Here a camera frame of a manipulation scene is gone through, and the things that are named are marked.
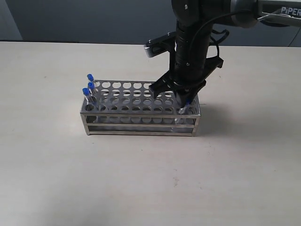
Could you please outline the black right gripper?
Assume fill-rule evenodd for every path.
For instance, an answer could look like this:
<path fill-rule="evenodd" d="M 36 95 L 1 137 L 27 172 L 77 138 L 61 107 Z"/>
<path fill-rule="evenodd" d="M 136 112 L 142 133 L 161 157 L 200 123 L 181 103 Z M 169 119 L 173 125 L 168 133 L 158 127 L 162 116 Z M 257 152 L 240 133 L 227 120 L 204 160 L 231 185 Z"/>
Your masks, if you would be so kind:
<path fill-rule="evenodd" d="M 204 81 L 223 60 L 219 56 L 207 58 L 213 23 L 196 22 L 190 26 L 176 24 L 175 64 L 149 86 L 151 96 L 157 98 L 167 91 L 174 92 L 180 108 L 190 105 L 198 92 L 206 85 Z"/>

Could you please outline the dark grey Piper robot arm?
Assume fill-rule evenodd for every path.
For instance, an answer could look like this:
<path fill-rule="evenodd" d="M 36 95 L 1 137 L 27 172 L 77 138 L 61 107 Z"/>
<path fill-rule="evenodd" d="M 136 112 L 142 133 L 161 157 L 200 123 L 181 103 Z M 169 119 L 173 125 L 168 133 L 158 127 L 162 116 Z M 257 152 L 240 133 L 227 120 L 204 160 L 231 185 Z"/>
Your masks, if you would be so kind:
<path fill-rule="evenodd" d="M 223 60 L 208 57 L 208 48 L 218 46 L 215 24 L 251 28 L 257 23 L 272 27 L 300 27 L 298 0 L 174 0 L 175 32 L 148 41 L 149 57 L 169 53 L 169 69 L 150 85 L 153 98 L 167 91 L 175 94 L 181 108 L 190 105 L 206 85 L 207 77 Z"/>

